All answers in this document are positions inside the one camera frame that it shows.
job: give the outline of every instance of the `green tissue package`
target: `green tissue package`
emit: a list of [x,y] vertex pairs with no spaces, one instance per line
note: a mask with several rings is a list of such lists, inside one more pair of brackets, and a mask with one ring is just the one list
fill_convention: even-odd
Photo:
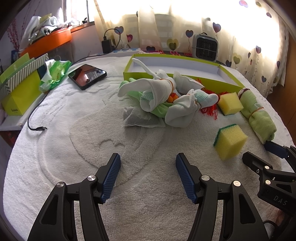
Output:
[[65,78],[68,69],[71,66],[70,61],[48,60],[46,64],[46,73],[41,79],[39,90],[43,93],[57,87]]

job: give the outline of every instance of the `space heater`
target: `space heater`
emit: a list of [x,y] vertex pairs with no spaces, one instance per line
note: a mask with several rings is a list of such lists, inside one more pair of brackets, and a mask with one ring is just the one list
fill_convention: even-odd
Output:
[[195,34],[192,40],[192,56],[216,62],[218,51],[218,41],[208,36],[206,33]]

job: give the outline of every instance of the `rubber band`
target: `rubber band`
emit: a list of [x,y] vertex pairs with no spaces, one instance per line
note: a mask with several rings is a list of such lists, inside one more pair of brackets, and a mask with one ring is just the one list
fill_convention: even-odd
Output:
[[260,108],[258,108],[257,110],[254,110],[254,111],[251,113],[250,117],[252,116],[252,114],[254,114],[256,111],[258,111],[258,110],[260,110],[260,109],[264,109],[264,107],[260,107]]
[[173,82],[170,81],[170,80],[167,80],[167,81],[169,81],[169,82],[171,83],[171,85],[172,85],[172,92],[171,92],[171,93],[173,93],[173,91],[174,91],[174,85],[173,85]]

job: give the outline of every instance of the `metal rivet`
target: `metal rivet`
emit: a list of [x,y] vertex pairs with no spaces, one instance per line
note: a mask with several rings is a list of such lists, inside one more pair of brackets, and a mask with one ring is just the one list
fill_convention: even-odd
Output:
[[57,187],[58,187],[58,188],[61,188],[61,187],[63,187],[63,186],[64,186],[64,182],[58,182],[58,183],[57,183]]
[[204,181],[208,181],[210,179],[210,177],[208,175],[202,175],[202,179]]
[[239,181],[234,181],[234,182],[233,182],[233,185],[239,187],[239,186],[240,186],[240,182],[239,182]]
[[95,175],[90,175],[90,176],[87,177],[87,179],[88,179],[89,181],[93,181],[93,180],[96,179],[96,176],[95,176]]

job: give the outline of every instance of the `power adapter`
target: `power adapter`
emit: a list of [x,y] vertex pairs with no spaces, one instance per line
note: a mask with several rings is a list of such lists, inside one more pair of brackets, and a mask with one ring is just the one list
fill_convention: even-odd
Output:
[[106,36],[104,36],[104,40],[102,41],[102,48],[103,48],[103,53],[104,54],[112,52],[111,40],[107,39]]

